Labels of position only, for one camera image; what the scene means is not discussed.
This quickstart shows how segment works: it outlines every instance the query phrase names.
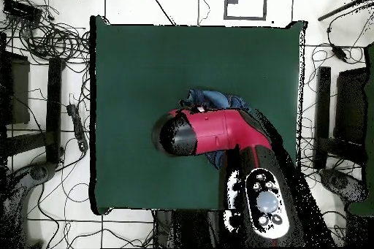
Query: blue cloth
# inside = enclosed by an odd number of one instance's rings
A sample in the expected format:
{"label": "blue cloth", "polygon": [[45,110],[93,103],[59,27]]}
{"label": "blue cloth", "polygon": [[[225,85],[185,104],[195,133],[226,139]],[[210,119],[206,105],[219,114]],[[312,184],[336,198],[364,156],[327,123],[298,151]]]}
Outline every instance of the blue cloth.
{"label": "blue cloth", "polygon": [[[191,89],[186,100],[181,101],[182,105],[199,104],[211,110],[226,108],[240,108],[250,112],[251,108],[240,96],[223,94],[218,91],[206,91],[201,89]],[[205,154],[209,162],[216,168],[221,169],[224,151],[215,151]]]}

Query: gray button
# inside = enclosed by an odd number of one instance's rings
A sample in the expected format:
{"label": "gray button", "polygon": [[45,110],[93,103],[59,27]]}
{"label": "gray button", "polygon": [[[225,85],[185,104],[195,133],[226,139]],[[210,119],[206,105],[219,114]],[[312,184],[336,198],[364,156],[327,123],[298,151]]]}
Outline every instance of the gray button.
{"label": "gray button", "polygon": [[260,192],[257,196],[257,207],[261,212],[275,212],[278,209],[277,197],[270,191]]}
{"label": "gray button", "polygon": [[265,183],[265,187],[271,189],[272,187],[274,187],[274,185],[271,182],[267,182]]}
{"label": "gray button", "polygon": [[255,183],[255,184],[253,185],[253,189],[254,189],[255,191],[260,191],[260,190],[261,190],[261,186],[260,186],[260,184],[259,184],[259,183]]}
{"label": "gray button", "polygon": [[264,174],[258,174],[258,175],[256,176],[256,178],[257,178],[257,180],[265,180],[265,179],[266,179],[266,177],[265,177]]}
{"label": "gray button", "polygon": [[282,224],[282,218],[279,215],[273,215],[272,222],[274,224]]}
{"label": "gray button", "polygon": [[259,219],[260,226],[266,226],[268,222],[269,222],[269,218],[267,216],[262,216]]}

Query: green tabletop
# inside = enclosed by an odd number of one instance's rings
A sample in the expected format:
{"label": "green tabletop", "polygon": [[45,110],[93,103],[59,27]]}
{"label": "green tabletop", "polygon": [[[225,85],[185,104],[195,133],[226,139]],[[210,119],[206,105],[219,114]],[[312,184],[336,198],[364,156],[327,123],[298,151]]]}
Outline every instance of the green tabletop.
{"label": "green tabletop", "polygon": [[97,17],[97,207],[222,208],[218,172],[204,156],[170,158],[150,140],[155,121],[190,88],[242,96],[270,119],[296,161],[304,25],[110,26]]}

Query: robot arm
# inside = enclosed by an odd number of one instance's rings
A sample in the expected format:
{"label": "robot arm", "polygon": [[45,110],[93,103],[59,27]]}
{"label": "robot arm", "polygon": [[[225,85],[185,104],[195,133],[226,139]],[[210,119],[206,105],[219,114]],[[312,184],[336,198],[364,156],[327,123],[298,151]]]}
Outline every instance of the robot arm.
{"label": "robot arm", "polygon": [[279,148],[278,135],[271,135],[267,124],[240,109],[173,110],[156,123],[153,143],[170,156],[226,150],[224,190],[234,197],[226,194],[224,206],[232,229],[244,232],[244,245],[304,245],[294,199],[273,150]]}

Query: black frame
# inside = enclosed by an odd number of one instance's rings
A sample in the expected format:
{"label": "black frame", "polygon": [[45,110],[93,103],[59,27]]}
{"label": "black frame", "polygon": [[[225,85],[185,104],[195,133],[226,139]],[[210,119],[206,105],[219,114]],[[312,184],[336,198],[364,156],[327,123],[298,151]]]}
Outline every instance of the black frame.
{"label": "black frame", "polygon": [[265,21],[267,15],[267,0],[264,0],[263,13],[262,17],[237,17],[237,16],[228,16],[227,15],[227,4],[228,0],[224,2],[224,20],[260,20]]}

